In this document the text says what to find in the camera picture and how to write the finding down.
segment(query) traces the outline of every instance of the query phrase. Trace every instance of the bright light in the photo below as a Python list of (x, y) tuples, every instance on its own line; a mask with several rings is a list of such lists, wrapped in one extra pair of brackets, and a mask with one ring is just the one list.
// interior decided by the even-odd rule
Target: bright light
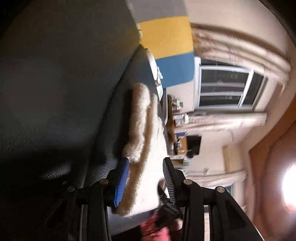
[(286, 172), (283, 187), (283, 204), (288, 211), (296, 211), (296, 163), (294, 163)]

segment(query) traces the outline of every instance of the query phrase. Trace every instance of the window frame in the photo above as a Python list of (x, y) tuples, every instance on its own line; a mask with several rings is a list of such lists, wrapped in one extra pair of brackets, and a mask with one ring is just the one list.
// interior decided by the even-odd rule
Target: window frame
[[(248, 68), (242, 68), (237, 66), (223, 66), (223, 65), (200, 65), (201, 61), (199, 57), (195, 57), (195, 103), (194, 103), (194, 109), (195, 110), (208, 110), (208, 109), (217, 109), (217, 110), (252, 110), (258, 103), (258, 99), (261, 96), (261, 93), (263, 92), (266, 78), (263, 77), (262, 83), (260, 85), (260, 88), (256, 94), (255, 100), (253, 104), (249, 105), (243, 105), (244, 100), (246, 98), (246, 95), (248, 93), (249, 87), (251, 85), (254, 70), (248, 69)], [(248, 73), (247, 81), (244, 85), (244, 89), (242, 92), (235, 92), (235, 91), (228, 91), (228, 92), (207, 92), (207, 93), (201, 93), (201, 86), (217, 86), (215, 83), (208, 83), (208, 84), (202, 84), (201, 83), (201, 77), (202, 77), (202, 71), (203, 70), (224, 70), (224, 71), (234, 71), (234, 72), (240, 72), (240, 73)], [(221, 86), (227, 86), (227, 87), (241, 87), (241, 83), (229, 83), (229, 84), (221, 84)], [(209, 106), (199, 106), (200, 104), (200, 97), (201, 96), (223, 96), (223, 95), (236, 95), (241, 96), (238, 104), (227, 104), (227, 105), (209, 105)]]

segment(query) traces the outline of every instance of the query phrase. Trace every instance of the desk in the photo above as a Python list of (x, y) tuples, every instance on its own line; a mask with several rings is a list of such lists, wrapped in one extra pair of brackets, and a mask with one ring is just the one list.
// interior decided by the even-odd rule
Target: desk
[[(178, 141), (177, 136), (175, 135), (175, 122), (173, 120), (173, 101), (172, 97), (168, 95), (168, 122), (165, 125), (165, 128), (168, 132), (168, 143), (170, 146), (173, 146), (173, 143), (176, 143)], [(181, 146), (178, 147), (178, 154), (186, 154), (187, 153), (187, 137), (179, 137), (179, 140), (181, 142)]]

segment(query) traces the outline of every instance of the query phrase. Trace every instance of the screw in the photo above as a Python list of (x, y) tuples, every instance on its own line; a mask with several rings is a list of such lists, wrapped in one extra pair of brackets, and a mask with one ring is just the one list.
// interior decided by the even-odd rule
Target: screw
[(191, 185), (192, 184), (192, 181), (190, 179), (185, 179), (183, 181), (186, 185)]
[(217, 187), (217, 191), (220, 193), (225, 192), (225, 188), (224, 187)]
[(70, 186), (70, 187), (67, 188), (67, 191), (68, 192), (74, 192), (75, 191), (75, 187)]
[(102, 185), (107, 185), (108, 183), (109, 183), (109, 181), (105, 178), (100, 180), (100, 184), (102, 184)]

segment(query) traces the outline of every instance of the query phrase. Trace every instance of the blue stripe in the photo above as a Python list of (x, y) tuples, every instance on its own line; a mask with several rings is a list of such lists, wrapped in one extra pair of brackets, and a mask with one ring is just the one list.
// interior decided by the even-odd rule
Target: blue stripe
[(163, 88), (193, 80), (194, 52), (160, 58), (156, 63), (163, 75)]

